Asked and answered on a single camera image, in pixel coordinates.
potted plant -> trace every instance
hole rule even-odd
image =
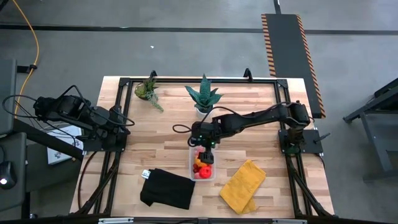
[[[153,77],[149,77],[148,79],[144,80],[142,83],[138,84],[136,86],[136,89],[134,90],[134,93],[138,98],[142,100],[148,100],[152,105],[154,105],[158,110],[163,112],[163,108],[157,103],[159,98],[157,97],[155,93],[155,87],[156,79]]]
[[[218,88],[210,90],[211,82],[207,80],[205,74],[203,74],[203,78],[200,82],[199,92],[193,90],[190,86],[185,86],[185,88],[196,103],[195,108],[197,110],[197,116],[201,119],[203,119],[207,113],[212,111],[214,104],[216,104],[223,96],[221,94],[216,94]]]

white paper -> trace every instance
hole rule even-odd
[[[149,175],[150,175],[150,171],[149,170],[144,170],[144,171],[142,171],[141,177],[143,177],[145,179],[148,179]]]
[[[62,131],[65,131],[66,133],[74,136],[74,137],[81,135],[81,129],[76,127],[76,126],[73,126],[73,125],[67,126],[67,127],[64,127],[64,128],[60,128],[60,129]],[[51,136],[54,136],[54,137],[57,137],[58,139],[73,145],[73,138],[70,137],[69,135],[63,133],[62,131],[54,129],[54,130],[51,130],[51,131],[47,132],[47,134],[49,134]],[[75,138],[75,139],[76,139],[76,147],[81,149],[81,150],[83,150],[83,142],[78,140],[77,138]],[[70,159],[72,157],[68,156],[68,155],[65,155],[65,154],[63,154],[61,152],[57,152],[57,151],[47,147],[47,158],[48,158],[49,164],[52,165],[52,164],[57,164],[59,162],[65,161],[67,159]]]

hazard stripe tape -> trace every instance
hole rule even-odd
[[[264,33],[264,40],[266,41],[266,51],[267,51],[269,75],[272,77],[276,77],[276,71],[275,71],[275,65],[274,65],[274,55],[272,54],[271,39],[269,38],[267,17],[265,14],[261,15],[261,23],[262,23],[262,32]]]
[[[311,59],[311,55],[310,55],[310,50],[308,49],[308,44],[307,44],[307,38],[305,37],[305,33],[304,33],[303,23],[301,22],[300,16],[299,15],[296,15],[296,16],[297,16],[298,26],[300,27],[301,36],[303,38],[305,53],[307,54],[308,64],[309,64],[310,70],[311,70],[313,84],[315,86],[315,91],[317,93],[319,107],[321,109],[321,118],[326,118],[326,113],[325,113],[325,109],[323,108],[323,102],[322,102],[322,98],[321,98],[321,93],[320,93],[319,86],[318,86],[317,75],[315,74],[315,71],[313,69],[313,64],[312,64],[312,59]]]

concrete floor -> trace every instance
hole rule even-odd
[[[33,24],[139,27],[261,28],[260,14],[273,13],[272,0],[43,0],[21,1]],[[300,14],[306,29],[398,29],[397,1],[280,0],[283,13]],[[23,24],[10,2],[0,22]],[[249,67],[256,77],[268,77],[262,34],[37,32],[39,69],[25,94],[57,96],[72,84],[96,102],[105,75],[241,76]],[[364,174],[379,164],[362,124],[342,117],[363,105],[370,95],[397,77],[396,36],[307,37],[326,109],[317,120],[323,141],[326,175],[335,213],[340,217],[396,223],[398,182],[365,184]],[[35,45],[29,31],[2,30],[0,57],[32,63]],[[25,75],[18,75],[19,86]],[[32,106],[22,101],[26,108]],[[67,214],[76,180],[32,196],[32,211],[40,216]],[[17,210],[0,219],[17,218]]]

label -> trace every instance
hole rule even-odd
[[[144,170],[142,171],[141,177],[148,179],[150,175],[150,171],[149,170]]]

